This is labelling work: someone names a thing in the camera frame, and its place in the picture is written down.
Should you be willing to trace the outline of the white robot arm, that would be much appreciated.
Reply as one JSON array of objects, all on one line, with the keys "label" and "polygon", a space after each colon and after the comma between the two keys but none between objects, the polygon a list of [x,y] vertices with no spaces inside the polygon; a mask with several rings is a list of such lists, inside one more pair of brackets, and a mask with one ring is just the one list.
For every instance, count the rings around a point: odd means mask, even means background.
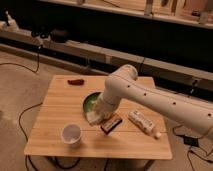
[{"label": "white robot arm", "polygon": [[95,111],[105,117],[119,107],[122,99],[141,104],[179,122],[213,141],[213,104],[179,96],[136,82],[138,72],[123,65],[105,79],[105,89],[98,97]]}]

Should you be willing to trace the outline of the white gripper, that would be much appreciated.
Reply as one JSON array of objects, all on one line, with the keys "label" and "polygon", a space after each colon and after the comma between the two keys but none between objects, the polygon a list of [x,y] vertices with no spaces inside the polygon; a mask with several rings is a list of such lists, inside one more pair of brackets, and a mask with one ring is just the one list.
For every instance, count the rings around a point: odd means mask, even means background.
[{"label": "white gripper", "polygon": [[93,109],[98,115],[101,115],[103,118],[110,118],[117,110],[119,104],[119,99],[105,99],[104,96],[100,94]]}]

